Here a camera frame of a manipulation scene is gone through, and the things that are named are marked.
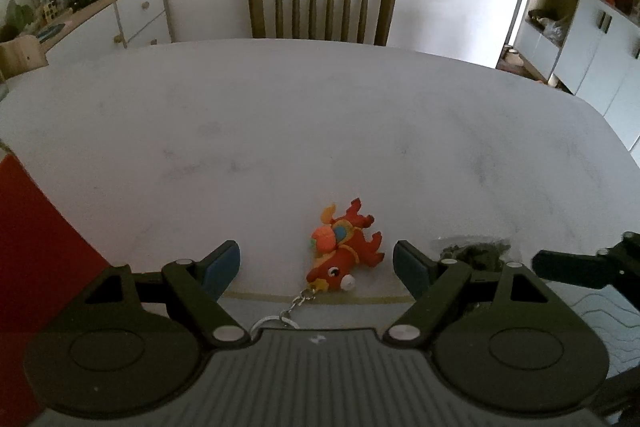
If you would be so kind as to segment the red white cardboard box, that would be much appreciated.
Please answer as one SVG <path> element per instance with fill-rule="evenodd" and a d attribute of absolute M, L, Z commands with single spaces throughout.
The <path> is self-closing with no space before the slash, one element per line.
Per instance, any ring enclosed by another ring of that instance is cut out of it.
<path fill-rule="evenodd" d="M 108 262 L 66 221 L 23 168 L 1 159 L 1 424 L 42 411 L 24 374 L 26 348 Z"/>

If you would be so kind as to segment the wooden tray holder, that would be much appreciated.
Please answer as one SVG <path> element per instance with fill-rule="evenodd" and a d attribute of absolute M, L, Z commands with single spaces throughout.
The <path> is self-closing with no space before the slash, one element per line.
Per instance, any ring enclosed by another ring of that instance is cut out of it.
<path fill-rule="evenodd" d="M 46 67 L 47 64 L 46 54 L 33 35 L 19 36 L 0 44 L 0 68 L 4 79 Z"/>

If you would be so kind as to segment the white sideboard wooden top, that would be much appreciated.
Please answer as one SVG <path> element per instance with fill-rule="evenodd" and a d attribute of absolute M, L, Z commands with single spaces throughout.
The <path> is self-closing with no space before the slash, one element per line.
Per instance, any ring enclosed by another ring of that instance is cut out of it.
<path fill-rule="evenodd" d="M 94 60 L 174 41 L 167 0 L 96 0 L 51 25 L 61 30 L 44 41 L 35 36 L 48 65 Z"/>

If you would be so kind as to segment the red dragon keychain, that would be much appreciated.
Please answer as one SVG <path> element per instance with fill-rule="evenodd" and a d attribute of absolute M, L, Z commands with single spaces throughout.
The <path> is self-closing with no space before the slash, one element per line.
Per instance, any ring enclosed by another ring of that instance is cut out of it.
<path fill-rule="evenodd" d="M 373 269 L 382 263 L 385 258 L 381 251 L 383 235 L 373 232 L 367 236 L 375 217 L 364 215 L 361 208 L 361 199 L 356 197 L 339 216 L 335 204 L 322 210 L 321 225 L 310 236 L 309 248 L 314 262 L 306 274 L 305 287 L 287 308 L 256 321 L 250 328 L 250 337 L 256 338 L 262 329 L 274 324 L 285 329 L 300 329 L 292 319 L 297 308 L 322 294 L 353 291 L 357 285 L 355 269 Z"/>

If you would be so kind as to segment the white wall cabinet unit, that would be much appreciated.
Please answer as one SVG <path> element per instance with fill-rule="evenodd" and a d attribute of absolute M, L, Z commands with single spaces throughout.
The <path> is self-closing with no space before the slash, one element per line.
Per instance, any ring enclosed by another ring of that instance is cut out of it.
<path fill-rule="evenodd" d="M 639 153 L 639 0 L 521 0 L 506 48 Z"/>

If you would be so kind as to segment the dark green small packet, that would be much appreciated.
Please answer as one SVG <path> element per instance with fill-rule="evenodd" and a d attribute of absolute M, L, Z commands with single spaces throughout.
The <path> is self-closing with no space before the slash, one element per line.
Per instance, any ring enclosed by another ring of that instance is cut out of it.
<path fill-rule="evenodd" d="M 500 272 L 504 265 L 503 256 L 510 249 L 511 245 L 503 241 L 452 244 L 442 250 L 440 259 L 463 262 L 475 271 Z"/>

